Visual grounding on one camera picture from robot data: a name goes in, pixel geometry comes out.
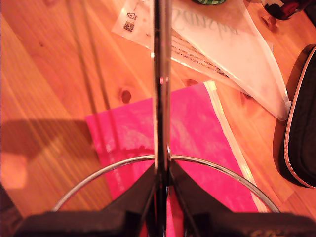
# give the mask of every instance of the clear plastic bag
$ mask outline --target clear plastic bag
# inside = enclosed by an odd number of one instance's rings
[[[112,31],[151,46],[148,0],[127,0]],[[271,49],[242,0],[204,6],[173,0],[172,59],[256,99],[279,120],[291,102]]]
[[[148,0],[127,0],[112,32],[150,49],[152,31],[149,3]],[[246,93],[175,31],[172,32],[171,57],[174,61],[201,72],[215,81]]]
[[[172,28],[279,120],[288,117],[282,74],[242,0],[205,7],[174,0]]]

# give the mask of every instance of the wood grain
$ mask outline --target wood grain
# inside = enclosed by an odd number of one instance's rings
[[[49,210],[76,182],[100,168],[86,115],[153,94],[148,49],[111,29],[124,0],[3,0],[1,3],[1,182],[23,216]],[[245,1],[272,42],[290,99],[316,29],[305,13],[271,32],[262,5]],[[210,78],[172,62],[172,90]],[[227,120],[259,186],[283,211],[316,219],[316,190],[280,175],[285,123],[256,101],[216,83]],[[111,200],[104,179],[64,209],[100,209]]]

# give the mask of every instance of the black pencil case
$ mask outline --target black pencil case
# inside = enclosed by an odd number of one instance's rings
[[[284,159],[292,176],[316,188],[316,46],[304,65],[286,126]]]

